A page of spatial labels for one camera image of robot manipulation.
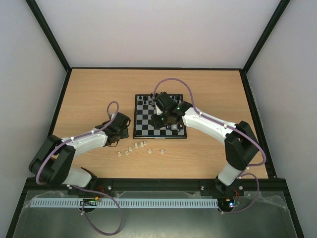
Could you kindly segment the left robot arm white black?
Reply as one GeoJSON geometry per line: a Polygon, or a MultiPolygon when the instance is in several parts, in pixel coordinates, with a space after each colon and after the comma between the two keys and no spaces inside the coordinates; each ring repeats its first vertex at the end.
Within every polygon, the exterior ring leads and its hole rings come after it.
{"type": "Polygon", "coordinates": [[[51,135],[29,164],[29,171],[41,185],[47,184],[52,188],[75,185],[85,188],[92,181],[93,174],[85,168],[72,167],[73,159],[90,150],[110,147],[120,139],[128,138],[130,122],[128,116],[117,113],[109,121],[84,134],[65,138],[51,135]]]}

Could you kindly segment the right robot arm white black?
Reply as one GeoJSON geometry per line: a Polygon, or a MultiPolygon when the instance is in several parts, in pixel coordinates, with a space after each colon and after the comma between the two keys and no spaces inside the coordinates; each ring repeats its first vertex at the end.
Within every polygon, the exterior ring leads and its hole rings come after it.
{"type": "Polygon", "coordinates": [[[247,168],[259,149],[256,137],[248,123],[236,124],[205,114],[191,103],[176,103],[166,92],[155,94],[152,105],[156,113],[151,116],[155,129],[178,125],[197,129],[224,145],[226,165],[215,178],[215,187],[221,194],[233,189],[236,178],[247,168]]]}

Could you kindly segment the metal sheet front panel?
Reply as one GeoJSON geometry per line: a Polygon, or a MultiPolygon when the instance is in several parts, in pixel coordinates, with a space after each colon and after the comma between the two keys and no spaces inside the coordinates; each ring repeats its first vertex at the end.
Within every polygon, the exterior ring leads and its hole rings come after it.
{"type": "MultiPolygon", "coordinates": [[[[282,193],[246,192],[207,208],[31,208],[35,198],[79,198],[60,191],[30,191],[13,233],[15,238],[295,238],[282,193]]],[[[122,198],[212,199],[187,192],[118,192],[122,198]]]]}

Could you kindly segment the black aluminium frame rail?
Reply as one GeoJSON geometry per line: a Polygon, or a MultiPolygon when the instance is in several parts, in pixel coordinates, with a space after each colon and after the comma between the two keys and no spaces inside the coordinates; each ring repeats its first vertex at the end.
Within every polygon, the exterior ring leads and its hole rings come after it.
{"type": "Polygon", "coordinates": [[[289,194],[289,189],[285,179],[260,178],[256,182],[252,178],[236,179],[230,188],[220,192],[216,188],[214,179],[131,179],[131,178],[94,178],[86,186],[86,189],[102,191],[114,196],[116,192],[123,191],[148,191],[148,192],[198,192],[201,196],[211,196],[213,198],[231,198],[237,193],[242,196],[244,192],[283,192],[289,194]]]}

